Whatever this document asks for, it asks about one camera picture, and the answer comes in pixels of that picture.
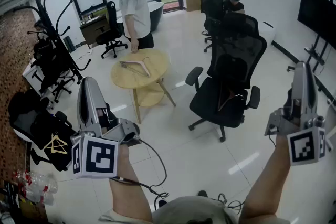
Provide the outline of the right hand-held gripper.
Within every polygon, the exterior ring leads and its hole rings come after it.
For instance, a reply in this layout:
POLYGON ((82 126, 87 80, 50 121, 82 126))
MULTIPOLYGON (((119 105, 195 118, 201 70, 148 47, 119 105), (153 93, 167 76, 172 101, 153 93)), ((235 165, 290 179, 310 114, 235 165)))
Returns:
POLYGON ((298 62, 286 103, 269 116, 265 136, 287 137, 292 166, 317 163, 326 154, 326 118, 317 114, 316 91, 310 65, 298 62))

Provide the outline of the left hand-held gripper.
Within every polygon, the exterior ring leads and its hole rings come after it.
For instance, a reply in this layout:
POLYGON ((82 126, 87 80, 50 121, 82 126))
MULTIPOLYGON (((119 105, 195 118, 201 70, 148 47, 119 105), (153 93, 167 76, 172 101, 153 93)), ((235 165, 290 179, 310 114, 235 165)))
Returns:
POLYGON ((73 174, 77 177, 112 178, 117 175, 118 148, 139 144, 137 124, 109 114, 97 81, 83 78, 77 99, 79 132, 72 135, 73 174))

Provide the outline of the person's left forearm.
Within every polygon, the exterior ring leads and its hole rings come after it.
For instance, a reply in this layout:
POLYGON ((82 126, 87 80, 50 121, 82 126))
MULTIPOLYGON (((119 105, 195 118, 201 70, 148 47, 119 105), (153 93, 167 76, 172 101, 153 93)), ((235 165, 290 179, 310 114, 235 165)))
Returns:
MULTIPOLYGON (((120 145, 118 148, 117 176, 137 182, 138 178, 129 160, 129 148, 120 145)), ((132 219, 151 223, 152 213, 140 186, 129 186, 110 180, 113 198, 113 211, 132 219)))

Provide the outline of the person's right forearm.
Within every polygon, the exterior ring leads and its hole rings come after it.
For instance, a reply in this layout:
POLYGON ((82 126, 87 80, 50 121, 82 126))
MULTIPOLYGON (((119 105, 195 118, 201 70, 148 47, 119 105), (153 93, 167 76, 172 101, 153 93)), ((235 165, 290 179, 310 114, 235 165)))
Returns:
POLYGON ((277 135, 274 152, 245 199, 239 224, 266 224, 277 218, 290 166, 287 137, 277 135))

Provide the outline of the black television stand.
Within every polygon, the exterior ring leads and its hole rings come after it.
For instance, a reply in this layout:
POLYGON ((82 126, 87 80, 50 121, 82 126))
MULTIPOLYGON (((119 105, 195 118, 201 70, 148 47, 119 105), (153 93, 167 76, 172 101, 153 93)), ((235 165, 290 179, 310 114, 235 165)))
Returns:
MULTIPOLYGON (((315 42, 314 44, 312 45, 312 47, 308 48, 308 47, 305 47, 305 51, 308 53, 309 57, 308 57, 308 60, 306 61, 306 63, 310 63, 310 61, 312 59, 315 60, 315 64, 313 65, 312 67, 312 72, 315 73, 318 65, 324 67, 325 66, 325 62, 326 60, 323 59, 323 55, 325 53, 325 50, 328 46, 328 42, 325 42, 324 43, 324 46, 323 46, 323 49, 322 49, 322 52, 319 54, 318 51, 317 51, 317 45, 318 45, 318 42, 319 42, 319 39, 320 39, 320 35, 317 35, 316 39, 315 39, 315 42)), ((291 72, 291 71, 294 71, 294 67, 292 66, 288 66, 287 67, 287 72, 291 72)), ((318 85, 318 91, 319 92, 323 92, 325 93, 326 89, 325 89, 325 86, 322 84, 322 82, 317 82, 317 85, 318 85)))

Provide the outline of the white desk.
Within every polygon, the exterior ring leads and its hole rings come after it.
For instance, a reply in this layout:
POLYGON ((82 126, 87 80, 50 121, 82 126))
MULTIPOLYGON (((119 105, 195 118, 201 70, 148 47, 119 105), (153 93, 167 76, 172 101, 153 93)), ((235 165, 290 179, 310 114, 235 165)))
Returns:
POLYGON ((42 73, 40 66, 35 65, 34 58, 31 58, 22 76, 27 80, 30 87, 34 89, 40 96, 42 96, 40 90, 44 75, 42 73))

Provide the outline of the dark green cylinder bin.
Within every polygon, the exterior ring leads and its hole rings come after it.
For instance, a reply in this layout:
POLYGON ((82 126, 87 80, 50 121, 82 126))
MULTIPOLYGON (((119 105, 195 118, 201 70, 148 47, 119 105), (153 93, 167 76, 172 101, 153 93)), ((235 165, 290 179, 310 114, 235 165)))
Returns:
POLYGON ((73 43, 72 43, 72 41, 71 41, 71 39, 70 39, 69 36, 66 36, 66 37, 63 39, 63 41, 64 41, 64 43, 65 43, 65 45, 66 45, 66 47, 67 47, 67 49, 68 49, 68 51, 69 51, 70 53, 72 53, 73 51, 76 50, 76 48, 75 48, 75 46, 73 45, 73 43))

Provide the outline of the black jacket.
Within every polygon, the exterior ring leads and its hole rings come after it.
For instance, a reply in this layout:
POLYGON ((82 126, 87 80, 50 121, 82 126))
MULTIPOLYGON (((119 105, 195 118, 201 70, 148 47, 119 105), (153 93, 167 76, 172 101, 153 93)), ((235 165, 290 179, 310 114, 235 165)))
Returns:
POLYGON ((224 81, 218 88, 218 100, 215 105, 215 115, 238 114, 244 109, 247 100, 247 90, 230 86, 224 81))

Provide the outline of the dark wooden cabinet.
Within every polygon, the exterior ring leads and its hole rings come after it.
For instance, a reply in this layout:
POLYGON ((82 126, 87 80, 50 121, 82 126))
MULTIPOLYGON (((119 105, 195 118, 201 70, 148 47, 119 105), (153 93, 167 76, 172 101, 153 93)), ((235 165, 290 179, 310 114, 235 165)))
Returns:
POLYGON ((89 49, 96 43, 96 38, 109 29, 110 26, 105 15, 90 19, 80 26, 81 33, 89 49))

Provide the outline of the round light wooden table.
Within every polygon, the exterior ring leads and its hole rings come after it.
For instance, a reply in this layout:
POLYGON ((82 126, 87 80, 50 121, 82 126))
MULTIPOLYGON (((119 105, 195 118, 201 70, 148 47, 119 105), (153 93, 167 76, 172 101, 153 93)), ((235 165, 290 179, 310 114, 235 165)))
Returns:
POLYGON ((168 97, 173 106, 176 106, 162 81, 169 66, 167 56, 163 52, 158 49, 141 49, 136 53, 129 53, 120 60, 111 69, 111 79, 117 87, 133 92, 134 108, 139 124, 141 123, 140 107, 155 106, 164 96, 168 97), (122 68, 120 60, 144 61, 151 77, 146 78, 122 68))

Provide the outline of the black television screen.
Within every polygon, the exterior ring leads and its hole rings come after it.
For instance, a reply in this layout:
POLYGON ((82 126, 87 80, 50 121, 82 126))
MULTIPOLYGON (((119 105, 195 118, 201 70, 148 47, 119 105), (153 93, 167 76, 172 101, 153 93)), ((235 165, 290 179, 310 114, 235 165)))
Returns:
POLYGON ((336 4, 330 0, 301 0, 297 20, 336 49, 336 4))

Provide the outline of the black printed box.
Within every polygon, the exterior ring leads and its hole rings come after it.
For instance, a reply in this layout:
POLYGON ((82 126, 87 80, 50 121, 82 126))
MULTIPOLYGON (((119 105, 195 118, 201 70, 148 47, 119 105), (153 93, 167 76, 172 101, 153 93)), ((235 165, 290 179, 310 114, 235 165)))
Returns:
POLYGON ((9 209, 20 208, 17 185, 6 180, 0 180, 0 204, 9 209))

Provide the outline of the brown cardboard boxes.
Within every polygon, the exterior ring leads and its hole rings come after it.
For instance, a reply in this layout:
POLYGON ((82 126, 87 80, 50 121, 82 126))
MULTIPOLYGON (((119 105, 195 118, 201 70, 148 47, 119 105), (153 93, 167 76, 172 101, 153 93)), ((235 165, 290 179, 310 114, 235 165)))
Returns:
POLYGON ((19 224, 49 224, 44 204, 20 200, 19 206, 22 213, 19 224))

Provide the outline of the black and white bathtub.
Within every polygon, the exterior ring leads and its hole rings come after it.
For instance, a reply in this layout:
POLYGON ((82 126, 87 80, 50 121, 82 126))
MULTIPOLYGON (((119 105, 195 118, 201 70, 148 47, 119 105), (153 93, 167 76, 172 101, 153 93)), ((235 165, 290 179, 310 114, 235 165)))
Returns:
POLYGON ((150 23, 151 23, 151 32, 156 31, 158 24, 161 20, 163 14, 163 2, 151 1, 148 2, 149 12, 150 12, 150 23))

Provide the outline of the person's grey shirt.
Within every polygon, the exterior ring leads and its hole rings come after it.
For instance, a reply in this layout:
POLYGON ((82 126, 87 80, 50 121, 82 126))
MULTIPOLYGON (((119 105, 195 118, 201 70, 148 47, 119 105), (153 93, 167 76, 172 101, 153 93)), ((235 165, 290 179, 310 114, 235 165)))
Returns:
POLYGON ((201 196, 180 197, 152 213, 152 222, 122 216, 109 210, 100 223, 115 224, 238 224, 238 216, 219 200, 201 196))

